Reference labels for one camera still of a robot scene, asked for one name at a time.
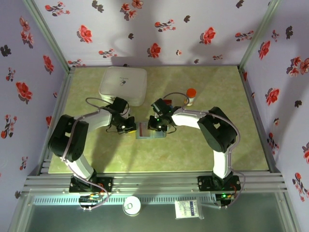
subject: small bottle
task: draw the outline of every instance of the small bottle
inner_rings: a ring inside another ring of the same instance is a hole
[[[196,95],[197,95],[197,91],[195,89],[189,88],[187,90],[187,96],[189,97],[189,103],[187,99],[184,100],[184,103],[188,103],[186,106],[190,106],[193,104]]]

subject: white box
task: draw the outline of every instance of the white box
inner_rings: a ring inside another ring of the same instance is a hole
[[[99,94],[110,103],[115,97],[119,97],[125,99],[130,106],[140,106],[145,100],[146,89],[145,69],[109,67],[104,72]]]

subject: glass panel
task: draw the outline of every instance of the glass panel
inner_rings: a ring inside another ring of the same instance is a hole
[[[33,206],[28,232],[282,232],[274,194],[243,194],[228,210],[203,208],[204,220],[175,219],[173,204],[142,205],[139,215],[124,214],[121,205],[84,212],[77,205]]]

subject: wallpaper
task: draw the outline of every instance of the wallpaper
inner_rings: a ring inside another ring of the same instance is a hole
[[[34,173],[64,71],[20,0],[0,8],[0,231]]]
[[[309,231],[308,13],[306,0],[282,1],[244,73],[304,232]]]
[[[70,66],[238,65],[269,0],[35,0]]]

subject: black bracket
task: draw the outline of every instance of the black bracket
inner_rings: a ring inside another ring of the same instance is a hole
[[[112,192],[113,177],[97,177],[97,173],[94,172],[89,181],[104,187],[108,192]],[[90,185],[75,176],[71,176],[69,192],[101,192],[101,191],[102,190],[100,188]]]
[[[237,191],[240,190],[240,181],[237,175],[234,175],[228,179],[228,181],[223,182],[222,185],[218,185],[217,178],[211,175],[208,176],[198,176],[197,185],[199,191]]]

